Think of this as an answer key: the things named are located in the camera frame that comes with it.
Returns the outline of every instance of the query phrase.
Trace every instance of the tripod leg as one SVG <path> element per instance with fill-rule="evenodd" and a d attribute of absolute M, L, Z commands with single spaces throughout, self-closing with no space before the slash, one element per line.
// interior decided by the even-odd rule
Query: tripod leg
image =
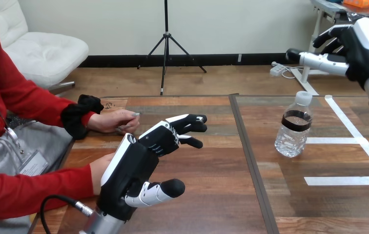
<path fill-rule="evenodd" d="M 205 73 L 207 72 L 202 66 L 199 66 L 198 64 L 197 64 L 197 62 L 196 62 L 196 60 L 193 58 L 193 56 L 192 55 L 190 55 L 173 37 L 170 37 L 171 39 L 172 39 L 172 41 L 174 42 L 174 43 L 176 43 L 176 45 L 179 47 L 179 48 L 181 48 L 182 50 L 183 50 L 183 52 L 185 52 L 191 59 L 192 59 L 192 61 L 193 61 L 193 63 L 196 65 L 196 66 L 198 66 L 198 67 L 200 67 Z"/>
<path fill-rule="evenodd" d="M 169 39 L 166 38 L 166 42 L 164 43 L 164 61 L 163 61 L 163 74 L 162 74 L 162 89 L 160 90 L 160 95 L 163 95 L 164 88 L 164 75 L 166 74 L 166 60 L 167 60 L 167 44 L 169 43 Z"/>
<path fill-rule="evenodd" d="M 148 57 L 156 50 L 156 48 L 160 45 L 160 43 L 162 43 L 162 41 L 163 41 L 163 39 L 165 39 L 165 37 L 163 36 L 162 37 L 162 39 L 160 39 L 160 41 L 157 43 L 157 45 L 150 51 L 150 54 L 148 54 L 147 56 L 146 56 L 146 58 L 145 58 L 145 60 L 144 60 L 144 63 L 143 63 L 143 65 L 141 66 L 141 65 L 139 65 L 138 67 L 137 67 L 137 69 L 140 69 L 141 67 L 143 67 L 146 63 L 147 63 L 147 61 L 148 61 Z"/>
<path fill-rule="evenodd" d="M 166 43 L 167 43 L 167 50 L 166 50 L 166 67 L 169 66 L 169 38 L 166 38 Z"/>

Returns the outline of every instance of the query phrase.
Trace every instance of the black baseboard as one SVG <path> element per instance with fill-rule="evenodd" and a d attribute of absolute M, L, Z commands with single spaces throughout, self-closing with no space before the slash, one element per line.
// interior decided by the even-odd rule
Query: black baseboard
<path fill-rule="evenodd" d="M 80 67 L 137 67 L 142 65 L 146 55 L 93 55 L 80 65 Z M 238 62 L 238 54 L 227 55 L 193 55 L 201 66 L 223 66 L 223 65 L 271 65 L 273 61 L 280 64 L 288 64 L 285 53 L 277 54 L 242 54 Z M 171 55 L 169 66 L 194 66 L 187 55 Z M 163 66 L 163 55 L 152 55 L 149 57 L 146 67 Z"/>

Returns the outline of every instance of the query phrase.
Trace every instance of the human hand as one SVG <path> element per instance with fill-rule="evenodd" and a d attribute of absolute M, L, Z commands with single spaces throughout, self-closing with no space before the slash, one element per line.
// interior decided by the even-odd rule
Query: human hand
<path fill-rule="evenodd" d="M 90 163 L 91 178 L 93 182 L 94 195 L 100 195 L 101 192 L 101 177 L 104 175 L 108 165 L 110 165 L 115 153 L 105 155 L 94 162 Z"/>
<path fill-rule="evenodd" d="M 105 114 L 94 114 L 88 121 L 87 128 L 101 133 L 133 133 L 140 126 L 140 116 L 128 110 L 116 110 Z"/>

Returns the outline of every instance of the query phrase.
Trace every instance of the gray skirt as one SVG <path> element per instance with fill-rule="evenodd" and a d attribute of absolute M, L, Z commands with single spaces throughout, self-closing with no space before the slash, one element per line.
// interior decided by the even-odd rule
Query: gray skirt
<path fill-rule="evenodd" d="M 0 174 L 15 176 L 19 167 L 38 150 L 48 162 L 45 172 L 58 168 L 72 137 L 64 128 L 31 121 L 14 129 L 20 148 L 7 137 L 0 137 Z M 29 216 L 0 220 L 0 234 L 25 234 L 31 226 Z"/>

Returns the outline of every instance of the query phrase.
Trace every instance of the plastic bottle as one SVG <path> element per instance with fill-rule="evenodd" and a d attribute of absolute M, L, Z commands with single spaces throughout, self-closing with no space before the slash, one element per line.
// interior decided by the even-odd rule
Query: plastic bottle
<path fill-rule="evenodd" d="M 299 91 L 294 103 L 285 110 L 275 141 L 275 148 L 282 155 L 295 157 L 304 150 L 312 123 L 311 100 L 310 93 Z"/>

